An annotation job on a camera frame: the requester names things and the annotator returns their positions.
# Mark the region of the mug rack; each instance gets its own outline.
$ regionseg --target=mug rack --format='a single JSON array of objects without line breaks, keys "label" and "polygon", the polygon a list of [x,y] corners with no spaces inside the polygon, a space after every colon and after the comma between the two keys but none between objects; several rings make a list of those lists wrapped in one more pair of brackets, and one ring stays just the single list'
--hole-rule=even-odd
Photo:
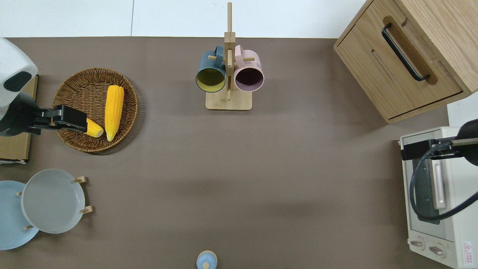
[{"label": "mug rack", "polygon": [[218,92],[206,93],[206,108],[209,110],[247,111],[252,108],[252,92],[242,91],[234,85],[236,33],[232,31],[232,3],[228,2],[228,31],[224,33],[224,58],[226,63],[226,84]]}]

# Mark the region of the drawer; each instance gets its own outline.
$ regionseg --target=drawer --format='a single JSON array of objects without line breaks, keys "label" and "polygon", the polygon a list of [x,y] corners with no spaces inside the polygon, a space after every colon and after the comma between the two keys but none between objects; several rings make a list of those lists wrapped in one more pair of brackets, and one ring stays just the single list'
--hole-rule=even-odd
[{"label": "drawer", "polygon": [[[410,63],[407,69],[382,31]],[[463,98],[441,54],[393,0],[368,1],[335,50],[385,121],[391,123]],[[427,77],[417,81],[411,75]]]}]

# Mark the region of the round basket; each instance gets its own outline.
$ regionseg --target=round basket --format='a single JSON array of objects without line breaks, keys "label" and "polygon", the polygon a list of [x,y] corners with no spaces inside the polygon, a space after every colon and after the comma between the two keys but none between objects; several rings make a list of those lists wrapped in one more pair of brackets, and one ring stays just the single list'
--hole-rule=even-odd
[{"label": "round basket", "polygon": [[129,133],[138,114],[138,97],[130,81],[114,70],[90,68],[72,75],[61,85],[52,107],[65,104],[83,111],[89,119],[104,128],[106,94],[110,85],[124,88],[120,126],[113,141],[106,139],[106,132],[94,138],[79,131],[57,131],[65,144],[84,152],[99,152],[118,144]]}]

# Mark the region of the corn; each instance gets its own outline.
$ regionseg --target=corn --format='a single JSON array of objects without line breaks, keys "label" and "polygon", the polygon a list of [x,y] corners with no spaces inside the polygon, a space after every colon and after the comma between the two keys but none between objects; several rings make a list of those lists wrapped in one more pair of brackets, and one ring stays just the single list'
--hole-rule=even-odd
[{"label": "corn", "polygon": [[98,138],[103,134],[103,128],[87,118],[87,135]]},{"label": "corn", "polygon": [[113,141],[118,132],[121,110],[123,109],[124,89],[118,85],[108,87],[105,105],[105,131],[108,141]]}]

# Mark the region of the plate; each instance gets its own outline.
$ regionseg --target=plate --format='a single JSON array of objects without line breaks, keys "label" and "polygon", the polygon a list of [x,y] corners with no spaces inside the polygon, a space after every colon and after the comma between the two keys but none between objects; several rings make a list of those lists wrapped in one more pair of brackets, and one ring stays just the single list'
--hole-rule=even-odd
[{"label": "plate", "polygon": [[81,219],[85,194],[75,178],[60,169],[36,173],[26,184],[22,211],[27,221],[40,231],[64,233]]},{"label": "plate", "polygon": [[22,213],[21,196],[25,184],[17,181],[0,181],[0,250],[12,249],[30,241],[38,229],[23,228],[30,223]]}]

